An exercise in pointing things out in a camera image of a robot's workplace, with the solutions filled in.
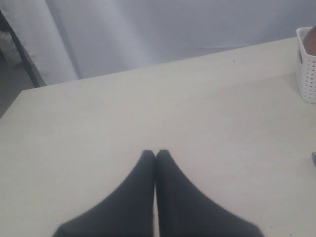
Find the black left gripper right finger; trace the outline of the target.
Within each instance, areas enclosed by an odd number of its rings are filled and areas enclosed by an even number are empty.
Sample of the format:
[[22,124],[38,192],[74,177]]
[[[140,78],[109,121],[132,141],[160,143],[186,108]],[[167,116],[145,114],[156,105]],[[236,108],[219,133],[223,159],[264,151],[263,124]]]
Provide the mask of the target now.
[[159,234],[162,237],[261,237],[254,224],[203,194],[181,171],[168,150],[155,164]]

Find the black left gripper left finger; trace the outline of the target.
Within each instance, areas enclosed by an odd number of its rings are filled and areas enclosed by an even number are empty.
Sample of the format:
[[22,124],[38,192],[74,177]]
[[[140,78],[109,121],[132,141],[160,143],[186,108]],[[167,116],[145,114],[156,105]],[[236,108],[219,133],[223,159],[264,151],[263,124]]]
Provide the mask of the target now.
[[56,237],[152,237],[155,155],[144,150],[124,181],[103,201],[62,224]]

